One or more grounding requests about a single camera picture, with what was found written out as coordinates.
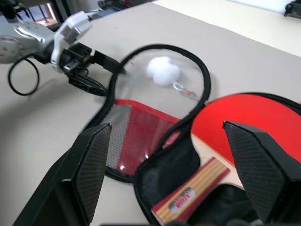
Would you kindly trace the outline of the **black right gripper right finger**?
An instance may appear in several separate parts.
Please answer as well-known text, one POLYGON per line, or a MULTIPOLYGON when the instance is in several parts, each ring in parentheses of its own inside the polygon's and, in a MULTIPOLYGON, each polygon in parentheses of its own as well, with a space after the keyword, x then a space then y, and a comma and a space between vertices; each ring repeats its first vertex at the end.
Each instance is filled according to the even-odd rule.
POLYGON ((301 222, 301 164, 267 132, 225 121, 238 177, 263 223, 301 222))

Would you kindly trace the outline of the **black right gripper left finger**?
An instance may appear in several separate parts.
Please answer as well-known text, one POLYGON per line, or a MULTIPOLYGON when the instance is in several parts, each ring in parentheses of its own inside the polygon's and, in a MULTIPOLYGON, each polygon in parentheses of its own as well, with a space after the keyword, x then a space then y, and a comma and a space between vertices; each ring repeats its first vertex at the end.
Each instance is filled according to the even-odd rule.
POLYGON ((109 123, 81 132, 50 167, 14 225, 90 225, 103 184, 110 135, 109 123))

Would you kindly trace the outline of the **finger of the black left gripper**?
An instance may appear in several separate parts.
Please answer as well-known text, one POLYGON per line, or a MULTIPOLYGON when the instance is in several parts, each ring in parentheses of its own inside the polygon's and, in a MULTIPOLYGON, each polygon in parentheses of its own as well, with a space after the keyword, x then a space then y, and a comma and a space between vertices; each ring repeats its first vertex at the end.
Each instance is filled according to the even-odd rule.
POLYGON ((96 96, 107 96, 107 88, 98 81, 82 75, 69 76, 69 84, 79 88, 80 90, 96 95, 96 96))
POLYGON ((124 67, 122 67, 121 64, 117 60, 115 60, 99 51, 95 51, 95 53, 93 55, 93 63, 102 66, 105 70, 107 70, 109 72, 114 72, 116 68, 120 67, 121 68, 121 70, 119 72, 120 74, 127 73, 126 70, 124 69, 124 67))

